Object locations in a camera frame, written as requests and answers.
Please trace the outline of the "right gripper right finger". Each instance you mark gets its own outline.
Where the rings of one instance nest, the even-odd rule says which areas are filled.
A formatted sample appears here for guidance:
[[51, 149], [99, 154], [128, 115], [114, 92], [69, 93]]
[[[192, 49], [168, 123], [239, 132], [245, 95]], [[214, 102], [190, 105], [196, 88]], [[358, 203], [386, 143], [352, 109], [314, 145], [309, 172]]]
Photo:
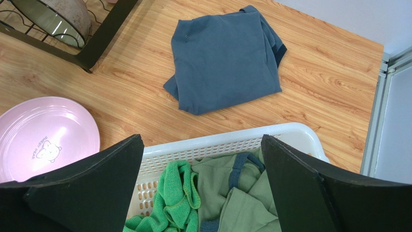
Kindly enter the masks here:
[[411, 231], [410, 184], [347, 171], [270, 135], [261, 149], [282, 231]]

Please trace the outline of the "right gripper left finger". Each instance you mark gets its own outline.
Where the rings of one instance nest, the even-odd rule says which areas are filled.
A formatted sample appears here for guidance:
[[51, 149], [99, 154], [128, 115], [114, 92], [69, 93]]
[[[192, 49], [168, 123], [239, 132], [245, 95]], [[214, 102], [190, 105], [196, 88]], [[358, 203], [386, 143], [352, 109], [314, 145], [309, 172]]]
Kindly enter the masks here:
[[3, 232], [120, 232], [144, 152], [139, 134], [77, 162], [0, 186]]

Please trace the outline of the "pink plate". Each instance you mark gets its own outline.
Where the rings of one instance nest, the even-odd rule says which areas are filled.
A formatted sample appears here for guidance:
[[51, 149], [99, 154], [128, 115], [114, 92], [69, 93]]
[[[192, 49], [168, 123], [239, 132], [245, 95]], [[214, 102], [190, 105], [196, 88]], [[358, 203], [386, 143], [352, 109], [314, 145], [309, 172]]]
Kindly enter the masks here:
[[100, 151], [91, 113], [62, 97], [22, 102], [0, 116], [0, 181], [24, 182]]

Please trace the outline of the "beige brown bowl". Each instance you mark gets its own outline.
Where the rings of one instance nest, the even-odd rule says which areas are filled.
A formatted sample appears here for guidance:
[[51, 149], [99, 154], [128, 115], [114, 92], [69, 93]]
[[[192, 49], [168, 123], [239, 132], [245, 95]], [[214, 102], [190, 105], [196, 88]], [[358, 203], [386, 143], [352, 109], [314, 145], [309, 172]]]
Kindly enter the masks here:
[[91, 18], [83, 0], [12, 0], [11, 4], [49, 36], [77, 48], [86, 45]]

